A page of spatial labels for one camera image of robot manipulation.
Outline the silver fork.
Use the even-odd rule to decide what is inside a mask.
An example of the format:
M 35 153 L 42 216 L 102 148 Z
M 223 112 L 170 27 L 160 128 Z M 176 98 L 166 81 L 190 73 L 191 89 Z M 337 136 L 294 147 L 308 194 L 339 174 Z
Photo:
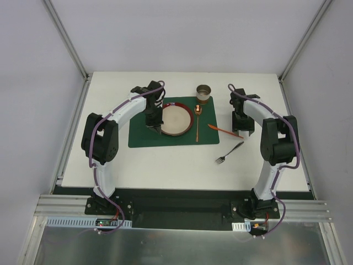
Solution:
M 215 160 L 216 164 L 222 164 L 228 155 L 230 155 L 233 151 L 235 151 L 236 149 L 240 148 L 242 145 L 244 144 L 244 141 L 238 143 L 234 148 L 232 148 L 227 154 L 225 154 L 224 156 L 219 157 L 218 159 Z

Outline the green placemat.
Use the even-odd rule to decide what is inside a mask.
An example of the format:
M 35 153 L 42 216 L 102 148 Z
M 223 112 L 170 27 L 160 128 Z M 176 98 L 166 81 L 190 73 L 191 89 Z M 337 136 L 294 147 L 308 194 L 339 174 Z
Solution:
M 213 98 L 202 106 L 202 113 L 199 119 L 199 141 L 196 142 L 196 115 L 194 107 L 197 104 L 195 97 L 166 97 L 166 103 L 178 102 L 190 108 L 194 115 L 194 123 L 191 129 L 179 136 L 157 134 L 145 126 L 145 115 L 139 113 L 130 120 L 129 142 L 130 148 L 160 147 L 160 146 L 185 146 L 185 145 L 214 145 L 220 143 L 218 132 L 210 129 L 207 125 L 216 125 L 216 112 Z

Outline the red rimmed beige plate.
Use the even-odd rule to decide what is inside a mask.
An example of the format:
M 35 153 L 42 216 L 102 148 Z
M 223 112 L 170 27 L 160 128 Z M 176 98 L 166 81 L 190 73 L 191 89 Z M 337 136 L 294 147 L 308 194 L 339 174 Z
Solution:
M 179 136 L 188 132 L 194 123 L 194 115 L 189 107 L 178 102 L 166 103 L 163 106 L 163 134 Z

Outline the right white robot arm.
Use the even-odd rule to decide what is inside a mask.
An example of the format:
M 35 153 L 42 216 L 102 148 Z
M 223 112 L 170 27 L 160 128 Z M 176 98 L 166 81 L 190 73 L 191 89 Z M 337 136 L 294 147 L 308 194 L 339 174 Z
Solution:
M 300 164 L 297 119 L 281 116 L 260 100 L 256 94 L 228 85 L 229 103 L 233 106 L 232 132 L 251 135 L 255 124 L 261 126 L 260 153 L 264 160 L 260 177 L 247 201 L 237 206 L 237 214 L 254 220 L 276 205 L 276 190 L 285 168 L 296 169 Z

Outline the steel cup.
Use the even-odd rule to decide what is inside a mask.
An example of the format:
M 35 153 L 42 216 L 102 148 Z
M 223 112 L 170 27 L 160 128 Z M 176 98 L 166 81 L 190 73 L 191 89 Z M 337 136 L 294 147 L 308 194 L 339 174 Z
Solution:
M 211 87 L 201 84 L 196 87 L 196 100 L 199 104 L 206 104 L 210 99 Z

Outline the orange knife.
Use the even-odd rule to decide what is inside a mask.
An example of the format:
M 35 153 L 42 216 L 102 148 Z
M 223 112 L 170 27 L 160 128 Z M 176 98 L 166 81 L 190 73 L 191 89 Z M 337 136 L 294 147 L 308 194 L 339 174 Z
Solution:
M 208 126 L 209 128 L 211 128 L 211 129 L 213 129 L 213 130 L 220 131 L 220 132 L 223 132 L 223 133 L 226 133 L 226 134 L 229 134 L 229 135 L 238 137 L 238 138 L 240 138 L 240 139 L 244 139 L 244 137 L 242 137 L 242 136 L 239 136 L 239 135 L 237 135 L 237 134 L 235 134 L 235 133 L 233 133 L 233 132 L 227 131 L 227 130 L 220 129 L 220 128 L 214 126 L 214 125 L 208 124 L 207 126 Z

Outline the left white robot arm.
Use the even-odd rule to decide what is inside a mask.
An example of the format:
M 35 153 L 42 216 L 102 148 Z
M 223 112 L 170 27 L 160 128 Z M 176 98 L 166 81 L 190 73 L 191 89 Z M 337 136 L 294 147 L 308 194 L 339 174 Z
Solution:
M 162 133 L 165 82 L 151 81 L 148 86 L 133 88 L 128 97 L 105 114 L 87 116 L 81 149 L 93 170 L 95 195 L 101 197 L 97 207 L 105 215 L 116 210 L 111 162 L 119 150 L 119 130 L 139 113 L 145 115 L 146 128 Z

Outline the copper spoon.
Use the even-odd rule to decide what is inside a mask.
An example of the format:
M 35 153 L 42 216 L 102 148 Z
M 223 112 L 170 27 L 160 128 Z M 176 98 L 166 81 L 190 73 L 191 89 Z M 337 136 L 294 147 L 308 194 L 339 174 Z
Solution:
M 194 113 L 196 115 L 196 142 L 199 141 L 199 117 L 202 113 L 202 106 L 201 105 L 196 105 L 194 108 Z

